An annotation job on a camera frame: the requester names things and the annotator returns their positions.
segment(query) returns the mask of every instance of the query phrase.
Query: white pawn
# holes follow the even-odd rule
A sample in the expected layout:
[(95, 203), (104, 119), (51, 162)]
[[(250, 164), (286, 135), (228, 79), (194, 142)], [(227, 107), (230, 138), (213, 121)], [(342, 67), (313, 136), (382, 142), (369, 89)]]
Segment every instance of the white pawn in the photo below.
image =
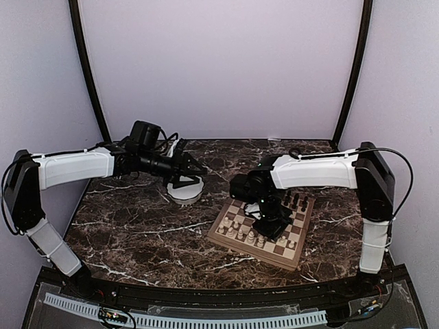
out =
[(233, 228), (228, 228), (227, 235), (233, 236)]
[(248, 233), (248, 242), (253, 242), (254, 241), (254, 232), (253, 231), (249, 231)]
[(257, 246), (258, 246), (259, 248), (262, 248), (262, 247), (263, 247), (263, 242), (264, 242), (264, 238), (263, 238), (263, 236), (262, 236), (262, 235), (258, 236), (258, 244), (257, 244)]

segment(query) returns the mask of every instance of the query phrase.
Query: dark marble tabletop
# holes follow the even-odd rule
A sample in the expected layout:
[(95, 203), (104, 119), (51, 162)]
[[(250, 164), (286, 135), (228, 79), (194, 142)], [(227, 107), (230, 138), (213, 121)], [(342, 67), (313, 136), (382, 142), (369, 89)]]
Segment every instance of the dark marble tabletop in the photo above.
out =
[(298, 188), (316, 199), (299, 266), (288, 271), (206, 239), (228, 197), (228, 182), (269, 154), (330, 152), (326, 141), (190, 141), (208, 168), (202, 199), (173, 203), (157, 178), (93, 180), (66, 235), (96, 278), (172, 288), (281, 287), (354, 276), (362, 222), (354, 191)]

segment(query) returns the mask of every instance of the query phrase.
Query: brown marble surface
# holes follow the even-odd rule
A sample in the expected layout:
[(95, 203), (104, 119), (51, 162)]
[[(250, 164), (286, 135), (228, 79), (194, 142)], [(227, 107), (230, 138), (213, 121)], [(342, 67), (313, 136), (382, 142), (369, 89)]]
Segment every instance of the brown marble surface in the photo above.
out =
[(362, 223), (354, 191), (297, 188), (316, 199), (296, 271), (259, 262), (206, 239), (228, 197), (228, 182), (269, 154), (290, 147), (330, 152), (326, 141), (190, 141), (208, 168), (202, 199), (179, 206), (146, 174), (93, 180), (66, 235), (97, 278), (159, 287), (281, 287), (354, 276)]

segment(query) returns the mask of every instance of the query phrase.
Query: wooden chessboard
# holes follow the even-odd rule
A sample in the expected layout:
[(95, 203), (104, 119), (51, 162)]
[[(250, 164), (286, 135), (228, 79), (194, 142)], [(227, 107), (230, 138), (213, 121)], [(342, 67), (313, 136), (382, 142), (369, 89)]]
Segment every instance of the wooden chessboard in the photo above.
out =
[[(294, 205), (295, 195), (297, 195), (296, 205)], [(284, 269), (295, 270), (299, 262), (300, 254), (302, 253), (303, 244), (309, 227), (309, 219), (314, 205), (314, 199), (298, 193), (295, 195), (288, 192), (285, 194), (283, 200), (283, 205), (293, 210), (293, 213), (290, 216), (293, 219), (293, 224), (288, 225), (282, 233), (281, 237), (285, 237), (283, 242), (282, 238), (279, 238), (278, 241), (267, 240), (267, 238), (265, 238), (262, 247), (258, 247), (259, 233), (252, 228), (255, 219), (245, 215), (245, 203), (232, 198), (226, 200), (226, 204), (224, 204), (224, 207), (207, 234), (208, 240), (230, 248), (236, 252), (254, 256), (263, 262)], [(224, 226), (224, 231), (222, 233), (219, 232), (219, 226), (221, 223)], [(234, 228), (233, 235), (231, 236), (227, 234), (230, 227)], [(242, 229), (243, 231), (241, 239), (238, 237), (239, 229)], [(248, 233), (250, 231), (254, 232), (254, 239), (252, 242), (250, 242), (248, 238)]]

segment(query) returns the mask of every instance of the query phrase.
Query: white wall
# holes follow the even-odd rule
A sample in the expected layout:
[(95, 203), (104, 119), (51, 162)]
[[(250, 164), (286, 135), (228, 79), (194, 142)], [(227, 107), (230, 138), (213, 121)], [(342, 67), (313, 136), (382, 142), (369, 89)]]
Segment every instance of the white wall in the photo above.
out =
[[(439, 325), (439, 2), (376, 1), (364, 63), (341, 149), (370, 140), (405, 154), (414, 190), (394, 225), (392, 254), (413, 278), (431, 328)], [(408, 170), (386, 157), (397, 202)]]
[[(52, 152), (99, 141), (68, 1), (3, 0), (0, 31), (0, 172), (19, 149)], [(83, 190), (81, 182), (43, 193), (43, 208), (59, 231)], [(43, 261), (0, 221), (0, 327), (20, 328)]]
[(332, 138), (362, 0), (81, 1), (114, 138)]

